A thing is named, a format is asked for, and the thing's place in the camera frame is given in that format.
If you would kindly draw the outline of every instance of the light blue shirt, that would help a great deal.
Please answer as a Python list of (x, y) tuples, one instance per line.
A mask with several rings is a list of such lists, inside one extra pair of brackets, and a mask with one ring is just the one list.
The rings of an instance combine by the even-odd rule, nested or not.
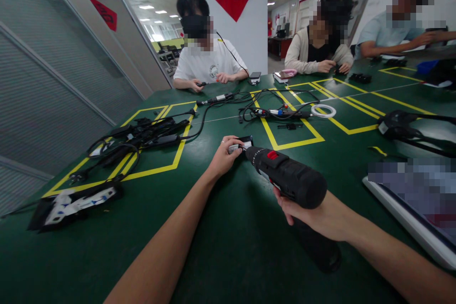
[(386, 11), (382, 12), (364, 26), (356, 44), (355, 59), (362, 58), (360, 44), (366, 41), (375, 41), (377, 47), (391, 47), (403, 40), (413, 40), (425, 32), (423, 28), (417, 28), (415, 20), (396, 21), (389, 16)]

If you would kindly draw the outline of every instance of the beige cardigan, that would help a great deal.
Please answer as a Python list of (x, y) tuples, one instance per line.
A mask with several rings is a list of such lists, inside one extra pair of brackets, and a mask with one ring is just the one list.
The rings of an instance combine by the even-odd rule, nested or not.
[[(318, 62), (307, 62), (309, 55), (309, 37), (307, 35), (307, 28), (298, 31), (288, 48), (285, 57), (285, 69), (296, 69), (299, 74), (311, 74), (317, 72)], [(348, 63), (353, 65), (353, 55), (345, 44), (340, 44), (336, 53), (331, 58), (334, 62), (341, 65)]]

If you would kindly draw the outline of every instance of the red button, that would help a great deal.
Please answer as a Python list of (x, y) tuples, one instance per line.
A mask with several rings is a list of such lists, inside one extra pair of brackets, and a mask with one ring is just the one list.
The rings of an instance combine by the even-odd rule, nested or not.
[(279, 155), (277, 154), (276, 151), (271, 151), (267, 154), (267, 157), (271, 160), (274, 160), (275, 158), (277, 158)]

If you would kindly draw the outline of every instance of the cordless drill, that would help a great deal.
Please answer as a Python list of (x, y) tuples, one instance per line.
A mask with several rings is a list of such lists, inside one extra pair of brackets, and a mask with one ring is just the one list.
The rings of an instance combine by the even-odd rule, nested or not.
[[(315, 209), (326, 195), (327, 184), (321, 173), (288, 156), (261, 147), (251, 146), (246, 157), (256, 171), (280, 190), (281, 196), (298, 203), (305, 209)], [(342, 261), (337, 243), (293, 218), (304, 250), (325, 273), (336, 271)]]

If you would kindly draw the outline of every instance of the white cable coil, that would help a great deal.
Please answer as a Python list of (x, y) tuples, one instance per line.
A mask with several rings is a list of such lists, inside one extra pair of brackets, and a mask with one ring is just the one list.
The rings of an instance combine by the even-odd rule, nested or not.
[[(329, 114), (322, 114), (322, 113), (317, 111), (317, 108), (328, 109), (330, 111), (330, 113)], [(315, 115), (315, 116), (318, 116), (318, 117), (322, 117), (322, 118), (326, 118), (326, 119), (332, 118), (333, 116), (336, 115), (336, 109), (334, 107), (328, 106), (326, 104), (315, 104), (315, 105), (312, 106), (310, 111), (311, 111), (312, 115)]]

